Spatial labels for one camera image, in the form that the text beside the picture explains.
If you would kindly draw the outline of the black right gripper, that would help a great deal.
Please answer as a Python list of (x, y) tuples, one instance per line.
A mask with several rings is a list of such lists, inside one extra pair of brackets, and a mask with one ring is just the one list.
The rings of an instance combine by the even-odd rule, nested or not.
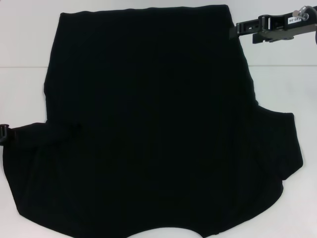
[(257, 19), (237, 23), (229, 30), (229, 39), (253, 35), (253, 44), (293, 40), (295, 36), (317, 30), (317, 8), (304, 6), (284, 15), (261, 15)]

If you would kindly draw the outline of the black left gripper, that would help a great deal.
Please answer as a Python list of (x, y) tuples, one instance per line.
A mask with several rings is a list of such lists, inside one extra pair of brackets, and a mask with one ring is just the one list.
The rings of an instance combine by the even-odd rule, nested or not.
[(4, 145), (4, 143), (7, 141), (7, 143), (11, 143), (16, 138), (16, 132), (12, 128), (8, 128), (7, 124), (1, 124), (0, 125), (0, 145)]

